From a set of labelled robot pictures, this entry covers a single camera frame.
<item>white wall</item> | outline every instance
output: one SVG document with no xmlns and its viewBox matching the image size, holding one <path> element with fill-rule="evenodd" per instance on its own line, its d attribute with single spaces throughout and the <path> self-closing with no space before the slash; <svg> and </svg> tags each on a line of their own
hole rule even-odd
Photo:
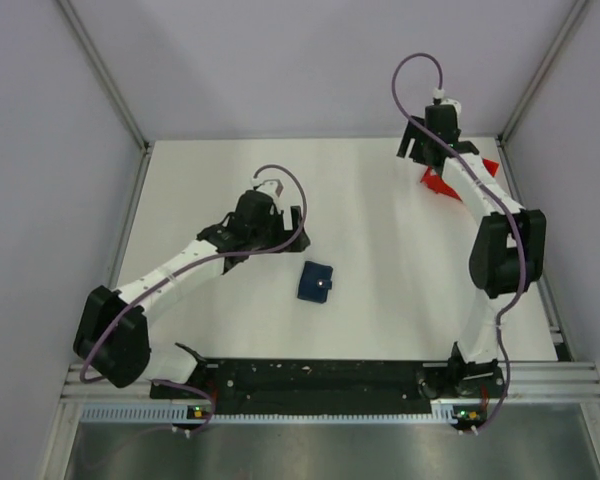
<svg viewBox="0 0 600 480">
<path fill-rule="evenodd" d="M 572 343 L 600 370 L 600 0 L 510 152 L 525 198 L 547 214 L 547 271 Z"/>
<path fill-rule="evenodd" d="M 572 0 L 74 0 L 152 140 L 387 136 L 396 64 L 439 56 L 467 134 L 499 133 Z M 419 60 L 400 87 L 430 102 Z"/>
<path fill-rule="evenodd" d="M 33 478 L 139 152 L 50 0 L 0 0 L 0 479 Z"/>
</svg>

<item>white table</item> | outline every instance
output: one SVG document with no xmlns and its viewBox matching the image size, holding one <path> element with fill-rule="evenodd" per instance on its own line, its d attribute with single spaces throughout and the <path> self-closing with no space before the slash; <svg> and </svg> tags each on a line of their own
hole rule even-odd
<svg viewBox="0 0 600 480">
<path fill-rule="evenodd" d="M 499 161 L 493 139 L 473 140 Z M 302 254 L 253 257 L 204 285 L 158 322 L 154 338 L 210 357 L 446 359 L 473 300 L 468 258 L 477 226 L 461 202 L 419 184 L 424 167 L 396 158 L 398 143 L 157 142 L 120 284 L 219 222 L 265 163 L 302 182 L 312 244 Z M 293 183 L 270 175 L 283 180 L 286 204 L 299 204 Z M 326 304 L 296 298 L 305 260 L 334 267 Z M 505 318 L 513 360 L 556 360 L 535 285 Z"/>
</svg>

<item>gray panel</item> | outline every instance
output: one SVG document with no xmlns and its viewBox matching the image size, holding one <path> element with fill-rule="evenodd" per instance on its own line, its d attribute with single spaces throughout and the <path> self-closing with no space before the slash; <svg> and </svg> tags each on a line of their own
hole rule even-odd
<svg viewBox="0 0 600 480">
<path fill-rule="evenodd" d="M 600 372 L 600 1 L 592 2 L 509 145 L 548 217 L 547 272 L 568 340 Z"/>
<path fill-rule="evenodd" d="M 139 152 L 49 0 L 0 0 L 0 479 L 33 478 Z"/>
<path fill-rule="evenodd" d="M 507 407 L 492 429 L 459 437 L 441 426 L 224 426 L 186 440 L 146 428 L 83 425 L 66 480 L 389 480 L 600 478 L 578 406 Z"/>
<path fill-rule="evenodd" d="M 466 134 L 498 133 L 571 2 L 565 0 L 74 0 L 152 140 L 392 136 L 404 56 L 439 56 Z M 405 69 L 408 106 L 435 69 Z"/>
</svg>

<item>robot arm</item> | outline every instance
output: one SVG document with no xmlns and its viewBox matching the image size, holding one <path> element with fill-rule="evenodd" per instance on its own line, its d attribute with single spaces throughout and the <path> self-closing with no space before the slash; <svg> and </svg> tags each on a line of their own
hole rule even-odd
<svg viewBox="0 0 600 480">
<path fill-rule="evenodd" d="M 409 123 L 398 156 L 404 158 L 413 141 L 409 157 L 434 169 L 462 199 L 479 225 L 469 258 L 469 273 L 476 286 L 476 297 L 468 322 L 453 347 L 449 360 L 453 383 L 468 377 L 492 375 L 497 364 L 498 345 L 494 317 L 516 292 L 520 263 L 516 248 L 508 245 L 511 227 L 501 209 L 494 205 L 480 185 L 487 186 L 513 214 L 520 230 L 526 257 L 526 285 L 542 275 L 546 219 L 540 210 L 528 211 L 514 201 L 484 167 L 480 152 L 471 142 L 459 140 L 460 104 L 452 99 L 434 99 L 425 117 L 414 121 L 433 131 L 454 148 L 477 176 L 472 178 L 455 157 L 441 148 L 419 128 Z"/>
<path fill-rule="evenodd" d="M 92 366 L 118 388 L 138 378 L 185 383 L 204 359 L 180 344 L 151 345 L 150 327 L 182 297 L 229 272 L 247 260 L 250 252 L 274 248 L 291 239 L 301 223 L 301 211 L 295 206 L 289 212 L 283 211 L 279 202 L 281 193 L 279 180 L 258 184 L 240 197 L 234 212 L 227 214 L 222 222 L 203 229 L 163 265 L 115 291 L 104 286 L 93 290 L 73 344 L 76 354 L 86 360 L 104 330 L 133 303 L 135 306 L 122 316 L 98 349 Z M 291 228 L 285 229 L 285 223 Z M 303 230 L 281 251 L 302 252 L 309 244 Z"/>
</svg>

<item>gray floor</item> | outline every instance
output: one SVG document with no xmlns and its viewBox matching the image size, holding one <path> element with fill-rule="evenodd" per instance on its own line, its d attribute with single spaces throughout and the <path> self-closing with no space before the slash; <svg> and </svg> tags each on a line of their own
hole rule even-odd
<svg viewBox="0 0 600 480">
<path fill-rule="evenodd" d="M 218 426 L 186 440 L 157 431 L 96 470 L 136 425 L 83 425 L 66 480 L 600 478 L 577 406 L 506 407 L 484 434 L 431 426 Z"/>
</svg>

